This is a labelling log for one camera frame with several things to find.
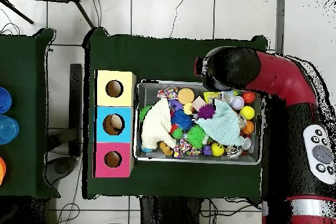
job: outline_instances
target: white cloth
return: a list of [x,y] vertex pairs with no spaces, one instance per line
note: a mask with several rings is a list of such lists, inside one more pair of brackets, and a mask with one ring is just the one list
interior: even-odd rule
[[171,148],[176,145],[176,140],[170,136],[171,114],[166,98],[160,99],[148,111],[142,124],[142,147],[156,149],[158,142],[163,141]]

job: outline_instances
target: round hole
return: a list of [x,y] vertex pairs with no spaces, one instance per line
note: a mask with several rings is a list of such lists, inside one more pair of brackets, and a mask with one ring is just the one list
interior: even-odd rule
[[108,152],[104,158],[105,164],[108,167],[115,168],[121,163],[121,154],[119,152]]
[[102,126],[107,134],[119,135],[125,128],[125,121],[118,114],[110,114],[105,117]]
[[123,93],[123,84],[118,80],[111,80],[106,84],[105,90],[110,97],[120,97]]

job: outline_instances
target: green table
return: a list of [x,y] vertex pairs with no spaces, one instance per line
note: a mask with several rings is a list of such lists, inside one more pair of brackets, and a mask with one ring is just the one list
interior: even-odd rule
[[46,49],[54,30],[42,29],[33,37],[0,35],[0,87],[12,95],[5,115],[18,121],[20,132],[0,156],[7,165],[0,196],[58,197],[43,177],[47,149]]
[[237,166],[135,161],[129,178],[92,177],[93,143],[89,141],[93,141],[94,70],[132,71],[137,80],[201,81],[201,78],[194,76],[195,58],[224,45],[266,51],[267,40],[263,36],[251,41],[109,36],[103,28],[93,29],[87,34],[83,42],[84,96],[89,93],[89,99],[84,105],[83,152],[89,154],[83,159],[83,174],[87,174],[87,177],[83,176],[83,188],[87,187],[84,195],[87,193],[88,198],[97,194],[200,198],[240,196],[260,201],[261,163],[256,166]]

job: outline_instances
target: blue plastic container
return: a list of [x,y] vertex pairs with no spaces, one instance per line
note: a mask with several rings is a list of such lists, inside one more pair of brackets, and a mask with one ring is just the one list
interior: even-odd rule
[[0,114],[7,112],[11,104],[11,94],[6,89],[0,87]]
[[0,115],[0,145],[11,142],[20,131],[18,122],[13,118]]

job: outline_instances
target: pink box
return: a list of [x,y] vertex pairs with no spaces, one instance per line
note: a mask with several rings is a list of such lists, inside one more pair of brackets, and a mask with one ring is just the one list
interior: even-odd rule
[[[121,156],[118,167],[111,168],[105,163],[105,155],[109,152],[117,152]],[[126,178],[129,177],[133,168],[133,155],[131,143],[97,143],[96,144],[96,178]]]

